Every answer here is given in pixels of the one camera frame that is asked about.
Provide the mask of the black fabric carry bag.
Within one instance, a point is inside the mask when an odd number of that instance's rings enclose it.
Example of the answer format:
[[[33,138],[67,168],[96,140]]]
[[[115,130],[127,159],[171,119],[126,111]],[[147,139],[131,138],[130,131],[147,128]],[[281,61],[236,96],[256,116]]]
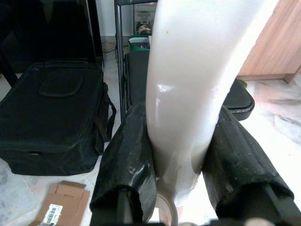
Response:
[[[99,65],[33,64],[0,101],[0,159],[18,175],[91,172],[115,117]]]

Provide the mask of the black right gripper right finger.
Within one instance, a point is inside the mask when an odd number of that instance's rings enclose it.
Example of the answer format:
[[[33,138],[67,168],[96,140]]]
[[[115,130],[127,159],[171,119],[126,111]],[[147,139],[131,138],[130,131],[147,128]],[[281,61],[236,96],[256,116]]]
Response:
[[[203,166],[208,226],[301,226],[301,210],[255,138],[223,107]]]

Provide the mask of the flat brown cardboard box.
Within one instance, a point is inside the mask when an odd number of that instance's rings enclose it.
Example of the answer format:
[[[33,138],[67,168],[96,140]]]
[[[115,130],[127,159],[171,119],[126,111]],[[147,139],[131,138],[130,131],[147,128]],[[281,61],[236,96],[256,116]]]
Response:
[[[90,191],[85,184],[61,181],[51,185],[36,219],[28,226],[80,226]]]

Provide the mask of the glossy black cabinet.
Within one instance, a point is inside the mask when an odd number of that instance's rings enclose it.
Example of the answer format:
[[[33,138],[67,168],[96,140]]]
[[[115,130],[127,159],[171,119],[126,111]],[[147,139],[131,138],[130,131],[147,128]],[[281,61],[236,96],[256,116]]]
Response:
[[[0,0],[0,77],[45,61],[102,66],[96,0]]]

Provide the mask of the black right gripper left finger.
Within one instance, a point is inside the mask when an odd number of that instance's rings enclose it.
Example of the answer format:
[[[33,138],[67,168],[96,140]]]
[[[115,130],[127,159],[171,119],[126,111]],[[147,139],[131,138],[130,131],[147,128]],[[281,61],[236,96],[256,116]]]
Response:
[[[153,214],[156,193],[145,103],[137,103],[102,156],[90,202],[90,226],[143,224]]]

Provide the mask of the black metal rack frame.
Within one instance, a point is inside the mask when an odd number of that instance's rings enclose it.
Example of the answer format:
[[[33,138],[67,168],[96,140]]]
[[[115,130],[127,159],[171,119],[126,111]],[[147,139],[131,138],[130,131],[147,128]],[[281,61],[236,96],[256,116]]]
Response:
[[[124,52],[123,52],[123,33],[122,33],[122,12],[121,7],[143,3],[153,3],[158,0],[114,0],[116,44],[117,44],[117,63],[119,79],[119,102],[120,119],[124,120],[126,114],[126,95],[125,95],[125,71],[124,71]]]

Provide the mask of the small plush toy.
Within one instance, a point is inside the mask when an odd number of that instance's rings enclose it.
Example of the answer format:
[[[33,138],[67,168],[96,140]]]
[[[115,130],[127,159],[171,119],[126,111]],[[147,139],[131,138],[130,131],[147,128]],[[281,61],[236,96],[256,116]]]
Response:
[[[152,26],[149,20],[140,20],[136,25],[136,33],[137,34],[145,34],[151,35],[152,34]]]

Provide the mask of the cream long-handled dustpan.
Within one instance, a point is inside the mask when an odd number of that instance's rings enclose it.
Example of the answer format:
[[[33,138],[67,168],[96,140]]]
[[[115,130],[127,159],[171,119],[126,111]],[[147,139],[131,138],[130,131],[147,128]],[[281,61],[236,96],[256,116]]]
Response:
[[[168,226],[198,182],[222,104],[278,0],[158,0],[147,131]]]

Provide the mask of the green cardboard box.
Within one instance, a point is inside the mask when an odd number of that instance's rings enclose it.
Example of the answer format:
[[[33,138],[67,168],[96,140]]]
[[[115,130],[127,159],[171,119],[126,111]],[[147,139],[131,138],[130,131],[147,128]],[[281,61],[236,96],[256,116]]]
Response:
[[[128,46],[130,51],[149,50],[149,35],[137,34],[130,36],[128,39]]]

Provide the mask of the light wooden panel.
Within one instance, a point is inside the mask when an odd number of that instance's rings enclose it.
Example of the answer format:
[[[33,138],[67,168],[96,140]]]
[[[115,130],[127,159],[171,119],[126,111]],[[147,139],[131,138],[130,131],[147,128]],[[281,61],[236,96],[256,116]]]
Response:
[[[279,0],[244,62],[242,80],[283,79],[301,70],[301,0]]]

